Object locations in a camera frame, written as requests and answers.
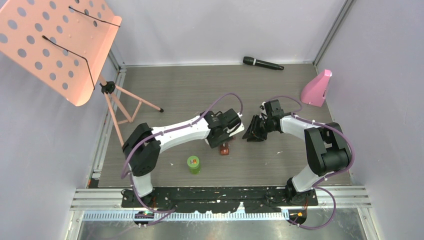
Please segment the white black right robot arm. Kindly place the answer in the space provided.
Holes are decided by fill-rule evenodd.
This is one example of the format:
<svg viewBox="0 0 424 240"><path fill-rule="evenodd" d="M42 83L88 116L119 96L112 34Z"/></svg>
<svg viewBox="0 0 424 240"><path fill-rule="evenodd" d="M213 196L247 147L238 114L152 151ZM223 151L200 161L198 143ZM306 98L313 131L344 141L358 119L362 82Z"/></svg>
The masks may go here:
<svg viewBox="0 0 424 240"><path fill-rule="evenodd" d="M277 99L263 102L260 109L261 114L252 117L243 139L263 142L269 133L279 132L305 143L307 165L289 178L284 188L283 198L291 205L299 205L321 180L351 163L351 149L338 123L324 124L284 112Z"/></svg>

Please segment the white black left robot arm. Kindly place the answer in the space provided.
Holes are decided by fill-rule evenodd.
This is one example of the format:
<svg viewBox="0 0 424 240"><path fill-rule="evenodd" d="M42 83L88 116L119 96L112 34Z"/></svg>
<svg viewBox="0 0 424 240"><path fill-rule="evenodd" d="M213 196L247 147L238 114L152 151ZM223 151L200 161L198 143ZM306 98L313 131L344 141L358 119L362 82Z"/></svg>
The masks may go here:
<svg viewBox="0 0 424 240"><path fill-rule="evenodd" d="M153 202L151 172L161 153L196 140L204 140L213 149L229 142L244 129L242 114L232 108L225 112L202 112L190 120L168 126L139 124L122 145L126 158L124 170L131 172L136 189L135 202L141 207L148 207Z"/></svg>

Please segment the green black pill bottle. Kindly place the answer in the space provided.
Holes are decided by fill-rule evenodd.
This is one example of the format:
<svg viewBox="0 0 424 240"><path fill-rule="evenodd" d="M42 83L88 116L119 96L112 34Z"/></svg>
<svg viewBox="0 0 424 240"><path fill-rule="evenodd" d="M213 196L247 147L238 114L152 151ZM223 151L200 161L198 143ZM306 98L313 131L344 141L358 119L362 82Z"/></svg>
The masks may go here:
<svg viewBox="0 0 424 240"><path fill-rule="evenodd" d="M201 171L200 159L195 155L192 155L187 159L187 166L191 174L196 175Z"/></svg>

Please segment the brown translucent pill container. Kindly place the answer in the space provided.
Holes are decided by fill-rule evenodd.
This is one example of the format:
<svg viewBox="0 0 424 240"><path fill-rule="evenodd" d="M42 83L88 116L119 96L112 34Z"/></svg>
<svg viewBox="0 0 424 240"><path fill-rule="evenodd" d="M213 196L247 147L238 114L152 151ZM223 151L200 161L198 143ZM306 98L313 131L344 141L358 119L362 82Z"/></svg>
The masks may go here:
<svg viewBox="0 0 424 240"><path fill-rule="evenodd" d="M235 138L235 136L232 136L227 142L220 145L219 154L221 156L228 156L230 154L230 142L235 140Z"/></svg>

